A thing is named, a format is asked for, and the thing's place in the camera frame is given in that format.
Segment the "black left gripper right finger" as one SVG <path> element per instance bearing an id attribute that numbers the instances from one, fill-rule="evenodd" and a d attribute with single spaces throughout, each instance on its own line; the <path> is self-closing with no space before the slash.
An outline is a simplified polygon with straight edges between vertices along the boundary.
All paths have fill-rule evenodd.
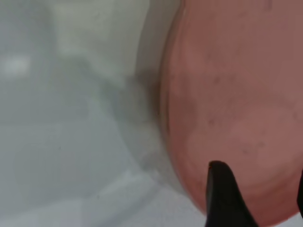
<path id="1" fill-rule="evenodd" d="M 297 194 L 297 206 L 300 214 L 303 214 L 303 171 L 299 181 L 298 194 Z"/>

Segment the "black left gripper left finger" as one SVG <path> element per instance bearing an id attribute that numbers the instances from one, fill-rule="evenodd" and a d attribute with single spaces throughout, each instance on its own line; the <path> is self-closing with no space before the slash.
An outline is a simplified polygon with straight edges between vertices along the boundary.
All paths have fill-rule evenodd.
<path id="1" fill-rule="evenodd" d="M 257 227 L 230 167 L 209 163 L 206 184 L 206 227 Z"/>

